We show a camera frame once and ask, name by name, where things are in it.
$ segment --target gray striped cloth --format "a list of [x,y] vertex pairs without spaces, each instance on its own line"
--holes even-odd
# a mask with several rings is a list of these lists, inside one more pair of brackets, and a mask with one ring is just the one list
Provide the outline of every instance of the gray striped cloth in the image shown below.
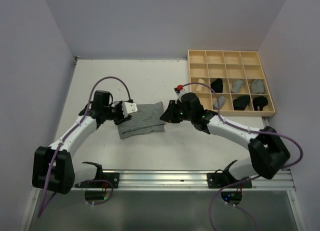
[[151,132],[165,131],[165,122],[159,118],[164,113],[162,102],[155,104],[138,104],[138,111],[132,113],[131,120],[118,125],[120,139],[134,135],[146,135]]

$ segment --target wooden tray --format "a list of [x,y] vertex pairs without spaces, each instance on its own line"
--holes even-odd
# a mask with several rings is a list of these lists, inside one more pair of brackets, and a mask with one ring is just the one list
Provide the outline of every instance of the wooden tray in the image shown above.
[[[222,51],[222,50],[188,50],[188,68],[191,82],[203,79],[207,85],[217,78],[222,79],[223,91],[218,97],[224,96],[226,102],[221,108],[221,114],[226,116],[261,116],[270,117],[276,113],[275,107],[269,92],[268,83],[262,68],[258,52],[255,51]],[[255,79],[264,83],[264,94],[253,94],[251,84]],[[242,80],[243,86],[239,93],[231,93],[232,83]],[[196,90],[196,85],[191,85],[191,91]],[[214,110],[216,96],[208,88],[201,92],[195,92],[200,102],[207,110]],[[250,95],[250,103],[245,110],[234,110],[233,100]],[[252,100],[264,96],[268,105],[262,111],[253,108]]]

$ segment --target black mount bracket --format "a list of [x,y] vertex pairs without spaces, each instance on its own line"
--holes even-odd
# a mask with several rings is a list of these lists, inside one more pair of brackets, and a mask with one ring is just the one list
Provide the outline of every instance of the black mount bracket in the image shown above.
[[[228,184],[223,184],[219,182],[219,180],[222,180],[225,178],[225,175],[222,172],[208,172],[206,174],[206,181],[208,183],[208,188],[209,189],[221,189],[222,187],[228,185]],[[252,188],[252,182],[244,182],[242,184],[243,189],[251,189]]]
[[[120,174],[118,172],[103,172],[102,176],[99,179],[109,181],[112,184],[113,188],[117,189],[119,185],[119,177],[120,177]],[[101,188],[102,184],[101,182],[90,182],[90,183],[81,182],[81,183],[77,183],[74,187],[84,188],[84,189]]]

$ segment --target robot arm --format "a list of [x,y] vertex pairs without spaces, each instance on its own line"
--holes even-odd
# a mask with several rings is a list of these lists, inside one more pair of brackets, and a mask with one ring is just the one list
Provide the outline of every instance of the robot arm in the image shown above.
[[32,174],[34,187],[44,188],[49,163],[58,147],[59,152],[48,183],[49,191],[67,194],[74,184],[101,179],[103,169],[100,164],[83,162],[74,168],[72,157],[82,143],[106,120],[113,120],[115,125],[119,125],[130,120],[131,113],[138,111],[133,100],[119,101],[114,104],[110,103],[111,96],[107,91],[96,91],[87,114],[86,106],[79,113],[75,123],[58,140],[48,147],[40,146],[35,151]]
[[[193,126],[209,135],[218,135],[235,142],[249,151],[250,157],[234,160],[218,175],[216,183],[221,186],[233,184],[249,176],[260,175],[272,179],[290,158],[290,153],[278,136],[253,133],[254,131],[273,132],[272,127],[264,129],[248,127],[218,116],[217,112],[206,110],[199,98],[184,89],[175,89],[178,99],[170,100],[167,110],[160,117],[162,121],[177,124],[190,121]],[[252,132],[242,131],[229,124]]]

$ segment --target light purple wall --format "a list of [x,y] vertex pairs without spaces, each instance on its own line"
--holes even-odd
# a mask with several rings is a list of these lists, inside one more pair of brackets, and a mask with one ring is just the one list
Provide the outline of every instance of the light purple wall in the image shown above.
[[0,0],[0,230],[19,228],[34,152],[54,138],[72,74],[45,0]]
[[[295,138],[292,168],[308,230],[320,230],[320,0],[287,0],[259,49],[276,114],[270,124]],[[293,145],[290,151],[298,156]]]
[[72,53],[186,58],[187,49],[258,50],[285,0],[46,0]]

